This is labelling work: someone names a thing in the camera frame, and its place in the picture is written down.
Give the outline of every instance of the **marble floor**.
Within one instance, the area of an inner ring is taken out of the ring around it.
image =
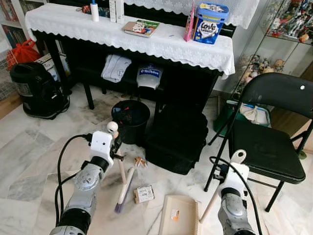
[[[47,235],[54,227],[54,191],[57,185],[57,158],[64,143],[72,135],[104,130],[111,120],[111,108],[122,100],[121,94],[92,87],[95,109],[89,110],[83,87],[76,85],[71,95],[68,111],[55,120],[31,118],[18,107],[0,120],[0,235]],[[153,114],[154,103],[143,100]],[[209,120],[209,134],[214,135],[212,120],[216,118],[216,100],[209,99],[203,113]],[[212,167],[208,161],[216,155],[220,140],[206,146],[200,161],[188,175],[171,173],[153,164],[138,168],[131,189],[152,185],[155,200],[135,204],[128,194],[121,214],[114,213],[121,187],[118,164],[110,169],[101,190],[89,235],[157,235],[161,220],[164,196],[181,194],[193,197],[206,207],[218,182],[215,180],[209,192],[203,186]],[[135,145],[122,145],[126,155],[125,168],[133,165],[134,157],[145,156],[144,149]],[[228,159],[227,150],[223,153]],[[89,147],[85,140],[74,140],[65,152],[62,161],[62,177],[79,170],[83,160],[89,159]],[[249,182],[259,209],[264,235],[312,235],[313,234],[313,156],[309,155],[302,164],[307,178],[299,185],[286,184],[272,210],[264,208],[273,189]],[[72,184],[64,186],[65,201],[73,190]],[[203,235],[222,235],[217,218],[220,200],[213,205],[203,226]],[[251,202],[248,200],[248,217],[254,230],[256,223]]]

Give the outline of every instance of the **vacuum cleaner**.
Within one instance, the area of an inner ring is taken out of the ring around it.
[[[42,64],[16,64],[10,75],[27,115],[55,119],[59,113],[68,109],[69,97],[62,94],[60,82],[55,81]]]

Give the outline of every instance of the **white bottle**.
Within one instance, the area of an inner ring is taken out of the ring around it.
[[[92,21],[98,22],[99,21],[98,4],[90,3],[90,9],[91,9]]]

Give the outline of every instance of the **wooden floor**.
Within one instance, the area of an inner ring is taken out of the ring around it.
[[[16,109],[22,100],[17,92],[12,93],[7,99],[0,101],[0,119]]]

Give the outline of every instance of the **white towel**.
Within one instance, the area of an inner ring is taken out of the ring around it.
[[[108,55],[101,77],[110,82],[120,82],[127,67],[132,63],[129,58],[119,55]]]

